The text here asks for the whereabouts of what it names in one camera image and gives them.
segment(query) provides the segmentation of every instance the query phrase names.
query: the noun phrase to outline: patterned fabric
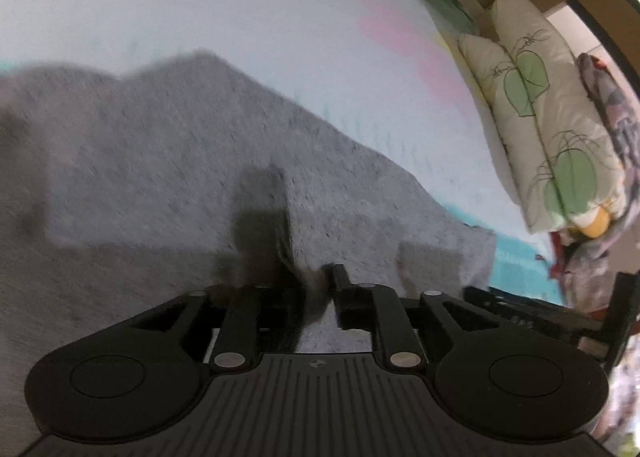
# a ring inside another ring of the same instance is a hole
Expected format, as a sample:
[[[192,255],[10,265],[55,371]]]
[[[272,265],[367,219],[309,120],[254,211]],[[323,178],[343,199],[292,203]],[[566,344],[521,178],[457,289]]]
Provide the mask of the patterned fabric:
[[[577,59],[582,81],[607,127],[614,149],[626,172],[627,208],[622,217],[611,223],[602,236],[582,244],[571,257],[567,271],[588,270],[590,262],[599,259],[631,228],[640,215],[640,125],[638,116],[598,58],[581,54]]]

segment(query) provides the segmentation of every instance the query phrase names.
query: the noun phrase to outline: mattress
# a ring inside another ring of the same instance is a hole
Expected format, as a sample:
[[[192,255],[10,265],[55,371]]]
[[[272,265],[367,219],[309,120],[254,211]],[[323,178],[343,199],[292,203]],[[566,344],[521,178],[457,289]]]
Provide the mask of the mattress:
[[[0,0],[0,70],[73,63],[113,74],[209,50],[411,172],[469,225],[496,231],[491,285],[558,302],[490,111],[455,40],[452,0]]]

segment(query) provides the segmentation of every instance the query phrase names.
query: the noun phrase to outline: black device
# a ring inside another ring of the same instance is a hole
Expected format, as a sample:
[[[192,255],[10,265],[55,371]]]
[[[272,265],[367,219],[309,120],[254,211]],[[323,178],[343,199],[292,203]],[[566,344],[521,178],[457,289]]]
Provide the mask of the black device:
[[[369,331],[370,353],[291,353],[299,290],[196,291],[42,358],[25,395],[43,436],[23,455],[610,455],[588,435],[607,399],[607,355],[568,343],[597,338],[595,325],[560,341],[533,328],[548,319],[513,321],[530,303],[466,290],[510,308],[505,318],[329,271],[338,323]],[[627,301],[638,297],[630,278]]]

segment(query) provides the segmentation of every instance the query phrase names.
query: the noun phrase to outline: gray garment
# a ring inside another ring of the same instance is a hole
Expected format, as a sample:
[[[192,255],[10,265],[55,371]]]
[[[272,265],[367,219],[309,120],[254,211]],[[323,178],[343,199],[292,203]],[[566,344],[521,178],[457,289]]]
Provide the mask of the gray garment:
[[[212,284],[305,286],[298,350],[369,347],[321,267],[401,296],[485,286],[495,237],[415,178],[210,55],[116,80],[0,78],[0,455],[37,434],[22,398],[54,348]]]

